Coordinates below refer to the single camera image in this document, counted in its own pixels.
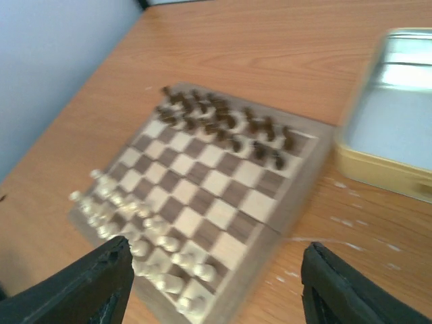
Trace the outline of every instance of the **wooden chessboard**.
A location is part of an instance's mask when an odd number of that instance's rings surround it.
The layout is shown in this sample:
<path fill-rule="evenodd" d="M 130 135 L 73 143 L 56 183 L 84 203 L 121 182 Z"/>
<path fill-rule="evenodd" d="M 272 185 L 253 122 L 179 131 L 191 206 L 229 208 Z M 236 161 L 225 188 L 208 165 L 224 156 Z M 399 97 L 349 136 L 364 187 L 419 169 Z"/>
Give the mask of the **wooden chessboard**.
<path fill-rule="evenodd" d="M 138 216 L 117 210 L 111 221 L 121 227 L 120 232 L 140 232 L 151 243 L 151 251 L 135 259 L 158 263 L 164 272 L 186 283 L 179 294 L 168 294 L 143 277 L 135 278 L 137 294 L 161 323 L 226 324 L 245 301 L 280 238 L 297 220 L 330 150 L 333 127 L 201 86 L 178 84 L 171 89 L 184 93 L 197 89 L 202 95 L 212 92 L 225 99 L 237 120 L 229 131 L 236 134 L 242 149 L 235 153 L 227 142 L 217 142 L 215 135 L 207 135 L 202 128 L 185 130 L 184 122 L 171 127 L 153 113 L 105 171 L 118 181 L 117 190 L 125 197 L 148 202 L 153 217 L 168 222 L 165 235 L 181 242 L 180 252 L 192 253 L 197 261 L 214 266 L 217 278 L 205 282 L 189 269 L 173 265 L 171 253 L 155 246 L 156 235 L 143 228 Z M 161 105 L 181 109 L 172 107 L 167 99 Z M 257 116 L 269 115 L 278 122 L 276 140 L 266 142 L 265 134 L 248 132 L 242 113 L 245 106 Z M 191 116 L 202 113 L 196 108 Z M 277 170 L 270 157 L 255 158 L 251 143 L 259 140 L 280 149 L 284 125 L 291 129 L 294 147 L 289 152 L 280 150 L 286 166 Z M 95 186 L 86 194 L 115 208 L 98 196 Z M 78 207 L 72 209 L 70 219 L 94 245 L 103 242 Z M 175 304 L 180 296 L 204 297 L 204 315 L 179 314 Z"/>

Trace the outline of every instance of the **folding chess set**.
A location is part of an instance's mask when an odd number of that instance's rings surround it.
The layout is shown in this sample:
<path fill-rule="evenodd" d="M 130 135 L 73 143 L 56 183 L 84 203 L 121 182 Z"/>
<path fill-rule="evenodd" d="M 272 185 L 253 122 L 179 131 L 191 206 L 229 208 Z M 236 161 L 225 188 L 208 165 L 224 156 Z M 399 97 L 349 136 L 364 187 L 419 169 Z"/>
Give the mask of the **folding chess set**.
<path fill-rule="evenodd" d="M 93 244 L 130 242 L 136 293 L 161 323 L 229 323 L 297 220 L 333 127 L 201 86 L 165 98 L 74 192 Z"/>

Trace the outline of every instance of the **wood grain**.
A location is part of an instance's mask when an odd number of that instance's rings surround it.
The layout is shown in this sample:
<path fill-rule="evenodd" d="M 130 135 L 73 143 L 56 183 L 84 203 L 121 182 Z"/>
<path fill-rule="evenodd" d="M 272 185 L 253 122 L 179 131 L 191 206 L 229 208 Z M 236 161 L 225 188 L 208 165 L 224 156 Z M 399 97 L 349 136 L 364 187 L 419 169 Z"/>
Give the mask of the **wood grain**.
<path fill-rule="evenodd" d="M 150 8 L 2 184 L 0 282 L 15 294 L 92 249 L 67 221 L 66 197 L 85 190 L 88 172 L 107 165 L 138 129 L 160 87 L 202 84 L 336 124 L 378 37 L 431 21 L 423 0 Z M 310 240 L 432 317 L 431 216 L 430 204 L 343 178 L 330 158 L 304 216 L 236 322 L 304 322 L 297 276 Z M 132 294 L 124 323 L 157 322 Z"/>

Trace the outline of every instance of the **wooden table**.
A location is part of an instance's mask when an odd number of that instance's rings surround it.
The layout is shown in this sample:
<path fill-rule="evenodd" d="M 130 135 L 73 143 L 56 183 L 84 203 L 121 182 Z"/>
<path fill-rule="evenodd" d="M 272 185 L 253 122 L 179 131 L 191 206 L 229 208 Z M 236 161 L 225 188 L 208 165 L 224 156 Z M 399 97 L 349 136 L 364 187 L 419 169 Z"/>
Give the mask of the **wooden table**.
<path fill-rule="evenodd" d="M 88 172 L 108 164 L 162 86 L 202 84 L 336 124 L 377 39 L 431 22 L 420 0 L 150 8 L 1 185 L 1 283 L 16 294 L 92 250 L 66 220 L 68 194 L 90 185 Z M 304 322 L 299 274 L 312 240 L 432 317 L 431 216 L 432 205 L 344 178 L 330 157 L 236 323 Z M 156 322 L 132 293 L 124 323 Z"/>

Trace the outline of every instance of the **gray wall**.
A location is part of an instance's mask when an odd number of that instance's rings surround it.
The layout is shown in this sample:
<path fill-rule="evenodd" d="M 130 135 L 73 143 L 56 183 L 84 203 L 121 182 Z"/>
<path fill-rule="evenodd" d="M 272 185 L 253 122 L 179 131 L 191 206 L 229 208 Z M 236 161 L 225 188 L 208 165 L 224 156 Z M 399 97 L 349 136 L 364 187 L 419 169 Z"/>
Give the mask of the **gray wall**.
<path fill-rule="evenodd" d="M 140 15 L 135 0 L 0 0 L 0 182 Z"/>

